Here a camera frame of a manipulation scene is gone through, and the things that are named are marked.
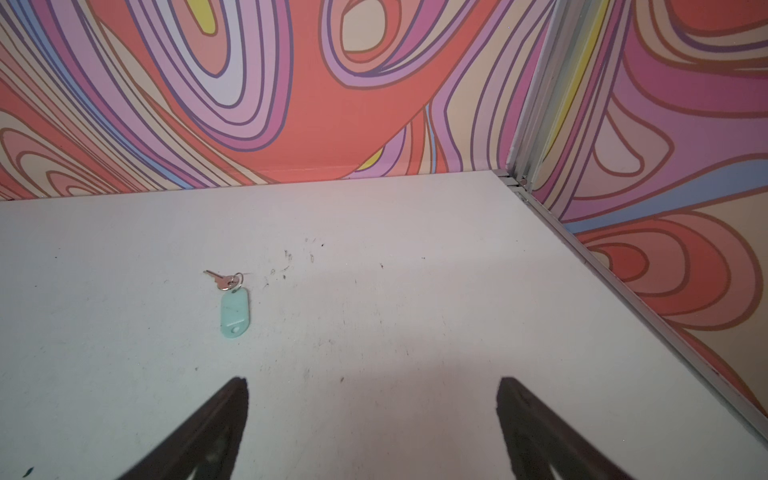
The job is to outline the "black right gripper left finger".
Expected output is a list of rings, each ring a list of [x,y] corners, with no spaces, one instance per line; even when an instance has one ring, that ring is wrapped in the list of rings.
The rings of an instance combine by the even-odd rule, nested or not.
[[[247,422],[248,384],[234,377],[123,479],[211,479],[232,477]]]

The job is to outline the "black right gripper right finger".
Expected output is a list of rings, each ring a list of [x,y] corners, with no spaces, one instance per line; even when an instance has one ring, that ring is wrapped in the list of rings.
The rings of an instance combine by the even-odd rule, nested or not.
[[[628,479],[514,377],[500,380],[496,413],[517,479]]]

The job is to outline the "mint green key tag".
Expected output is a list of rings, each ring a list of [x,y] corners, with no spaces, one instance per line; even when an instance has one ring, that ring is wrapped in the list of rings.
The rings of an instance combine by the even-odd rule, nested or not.
[[[220,331],[228,339],[243,335],[250,326],[249,293],[245,288],[227,291],[220,304]]]

